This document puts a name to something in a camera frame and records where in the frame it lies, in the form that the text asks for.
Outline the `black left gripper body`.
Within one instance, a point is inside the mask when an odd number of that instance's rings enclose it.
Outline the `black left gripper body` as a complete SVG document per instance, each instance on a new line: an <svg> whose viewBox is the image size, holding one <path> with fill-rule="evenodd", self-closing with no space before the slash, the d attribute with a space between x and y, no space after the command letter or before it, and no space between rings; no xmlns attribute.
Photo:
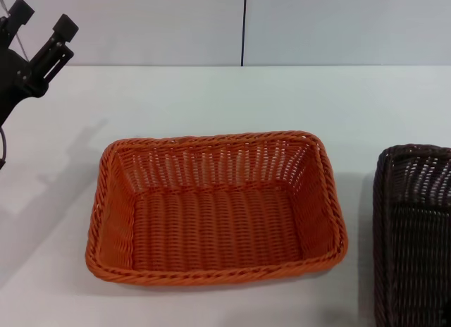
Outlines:
<svg viewBox="0 0 451 327"><path fill-rule="evenodd" d="M1 125L24 99L40 98L48 83L35 68L11 49L1 49Z"/></svg>

